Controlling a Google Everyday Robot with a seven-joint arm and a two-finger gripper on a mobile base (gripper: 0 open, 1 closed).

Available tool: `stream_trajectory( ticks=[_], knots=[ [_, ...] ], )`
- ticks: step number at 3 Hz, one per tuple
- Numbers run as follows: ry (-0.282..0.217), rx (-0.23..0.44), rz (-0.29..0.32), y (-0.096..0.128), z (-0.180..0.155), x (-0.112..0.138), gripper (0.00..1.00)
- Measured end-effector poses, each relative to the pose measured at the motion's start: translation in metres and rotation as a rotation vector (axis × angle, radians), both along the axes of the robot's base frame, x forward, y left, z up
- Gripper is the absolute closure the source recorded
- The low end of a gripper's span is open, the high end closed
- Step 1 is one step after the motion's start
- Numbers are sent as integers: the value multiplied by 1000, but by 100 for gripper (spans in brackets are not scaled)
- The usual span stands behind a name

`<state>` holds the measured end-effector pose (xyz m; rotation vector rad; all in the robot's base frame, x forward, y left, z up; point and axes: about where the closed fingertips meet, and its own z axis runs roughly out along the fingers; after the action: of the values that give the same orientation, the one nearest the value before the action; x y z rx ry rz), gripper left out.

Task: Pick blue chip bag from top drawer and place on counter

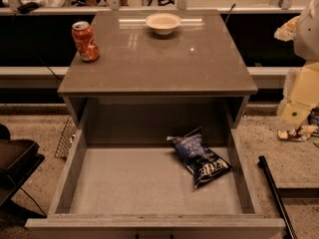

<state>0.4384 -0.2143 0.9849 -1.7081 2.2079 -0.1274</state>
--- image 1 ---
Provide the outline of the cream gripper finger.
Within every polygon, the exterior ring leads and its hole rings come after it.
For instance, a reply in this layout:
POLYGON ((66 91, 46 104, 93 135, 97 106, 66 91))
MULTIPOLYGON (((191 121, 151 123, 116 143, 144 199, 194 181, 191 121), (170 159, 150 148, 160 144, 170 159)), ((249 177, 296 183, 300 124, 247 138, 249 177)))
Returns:
POLYGON ((274 38, 284 42, 293 41, 295 38, 296 25, 298 23, 299 16, 293 17, 274 33, 274 38))

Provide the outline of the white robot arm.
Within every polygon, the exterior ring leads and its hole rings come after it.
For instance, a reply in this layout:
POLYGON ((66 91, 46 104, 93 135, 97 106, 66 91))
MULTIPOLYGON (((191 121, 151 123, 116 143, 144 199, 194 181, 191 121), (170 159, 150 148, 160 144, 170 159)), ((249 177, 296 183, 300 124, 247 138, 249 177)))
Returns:
POLYGON ((286 76, 280 102, 278 128, 299 128, 319 105, 319 0, 311 0, 299 16, 278 28, 274 37, 292 41, 294 53, 305 60, 304 66, 286 76))

